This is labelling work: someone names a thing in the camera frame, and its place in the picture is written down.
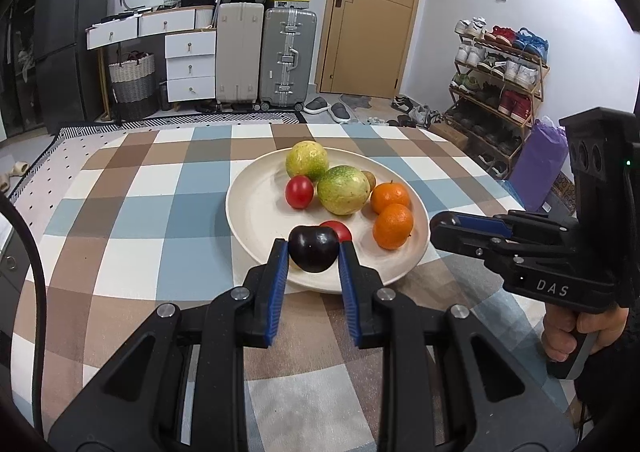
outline person's arm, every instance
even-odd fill
[[[575,350],[577,343],[571,335],[571,331],[576,326],[580,333],[599,332],[598,340],[591,350],[593,355],[620,338],[629,314],[628,308],[616,306],[599,315],[580,313],[576,317],[570,309],[553,304],[545,306],[546,315],[543,319],[545,330],[542,334],[542,345],[549,358],[558,362],[564,362]]]

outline refrigerator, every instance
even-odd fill
[[[47,131],[95,121],[103,111],[98,51],[85,29],[107,15],[107,0],[36,0],[33,47],[36,83]]]

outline white drawer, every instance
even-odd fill
[[[92,50],[100,46],[113,44],[114,42],[135,39],[137,36],[138,17],[110,21],[87,29],[86,47],[88,50]]]
[[[194,9],[144,14],[140,17],[140,37],[193,30],[195,21],[196,11]]]
[[[164,38],[164,56],[189,57],[190,55],[213,55],[216,53],[216,31],[174,34]]]
[[[184,102],[185,100],[199,100],[216,97],[216,78],[181,78],[168,80],[166,90],[169,102]]]
[[[215,55],[174,57],[166,60],[167,80],[175,80],[177,78],[211,77],[215,74]]]

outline brown fruit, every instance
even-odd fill
[[[373,223],[373,238],[380,248],[395,250],[406,243],[414,229],[414,215],[404,205],[387,206]]]
[[[376,214],[393,204],[411,206],[409,193],[402,183],[381,183],[371,193],[371,208]]]
[[[364,174],[369,180],[369,186],[373,191],[376,188],[376,177],[369,171],[362,171],[362,174]]]

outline checkered tablecloth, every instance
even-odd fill
[[[471,159],[420,129],[213,125],[113,140],[88,159],[39,242],[49,286],[47,428],[157,305],[193,307],[243,282],[256,263],[230,233],[226,191],[255,158],[301,140],[386,165],[411,184],[430,216],[518,208]],[[546,375],[538,343],[543,305],[503,291],[481,261],[430,246],[395,287],[428,307],[468,305],[562,411],[573,409],[572,385]],[[28,413],[33,283],[23,289],[14,331],[14,399]],[[339,296],[287,286],[276,343],[245,352],[251,450],[375,450],[381,371],[380,350],[352,347]],[[188,426],[186,418],[185,436]]]

